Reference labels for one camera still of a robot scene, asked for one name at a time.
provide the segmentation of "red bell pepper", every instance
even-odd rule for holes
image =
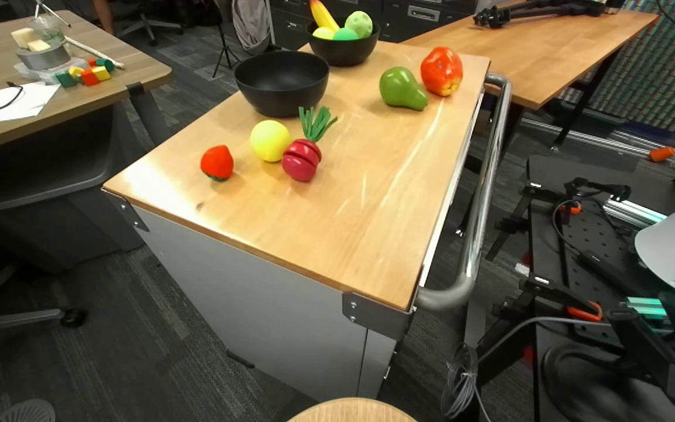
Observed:
[[[462,58],[449,48],[433,48],[422,62],[424,86],[436,97],[453,97],[460,90],[462,76]]]

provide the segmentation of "black pan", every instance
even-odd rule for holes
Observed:
[[[236,66],[245,102],[267,117],[296,117],[317,106],[328,86],[328,64],[305,51],[267,51]]]

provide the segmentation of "banana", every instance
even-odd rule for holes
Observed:
[[[310,9],[319,28],[340,30],[337,21],[321,0],[310,0]]]

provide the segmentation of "floor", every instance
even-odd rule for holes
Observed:
[[[171,82],[154,91],[171,131],[236,91],[224,56],[215,71],[221,36],[210,27],[192,27],[185,36],[161,34],[156,48],[142,38],[128,42],[173,69]],[[245,56],[235,38],[229,44],[235,62]],[[475,131],[473,154],[483,150],[483,134],[484,120]],[[624,159],[621,152],[570,140],[552,152],[549,140],[550,136],[538,131],[515,134],[496,174],[491,223],[514,211],[529,154]],[[453,232],[473,180],[475,177],[467,174],[460,187],[432,268],[432,286],[444,286],[454,274],[462,242]],[[526,239],[510,236],[495,261],[483,262],[475,304],[487,309],[515,291],[521,276],[514,266],[525,253]],[[68,422],[270,422],[289,420],[314,403],[229,358],[148,248],[103,255],[62,274],[28,272],[0,291],[0,313],[54,302],[89,309],[89,322],[80,329],[33,325],[0,332],[0,412],[26,398],[45,398],[59,420]],[[416,420],[444,420],[440,412],[444,365],[460,343],[460,314],[416,313],[380,398]],[[481,392],[489,420],[496,422],[533,420],[529,395],[531,373],[525,361]]]

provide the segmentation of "wooden table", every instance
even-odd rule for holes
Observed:
[[[340,120],[312,184],[253,154],[264,117],[235,93],[103,186],[224,347],[314,398],[376,395],[399,337],[386,322],[408,323],[457,187],[489,62],[463,56],[462,90],[424,113],[383,106],[382,71],[424,55],[380,42],[330,69],[321,103]],[[215,143],[236,161],[224,184],[199,172]]]
[[[150,90],[154,85],[161,85],[171,76],[168,66],[123,44],[122,41],[107,36],[106,30],[80,19],[78,14],[61,9],[59,16],[62,16],[69,23],[69,28],[66,30],[68,38],[75,38],[89,48],[101,50],[103,55],[122,62],[127,69],[117,71],[110,82],[96,86],[59,90],[38,117],[0,123],[0,146],[34,134],[40,128],[68,123],[72,117],[87,116],[90,111],[112,106],[119,98],[128,97],[127,86]],[[26,82],[14,71],[14,64],[19,64],[19,58],[17,58],[17,44],[10,38],[10,34],[17,28],[26,28],[28,23],[30,19],[0,23],[0,86],[5,86],[7,82]]]
[[[515,19],[504,28],[481,28],[468,16],[409,38],[406,44],[449,44],[463,55],[489,56],[491,73],[504,76],[514,86],[505,143],[523,109],[543,109],[565,86],[604,64],[594,71],[574,113],[565,120],[562,134],[555,138],[557,146],[585,109],[613,55],[657,19],[657,14],[621,9],[603,16]]]

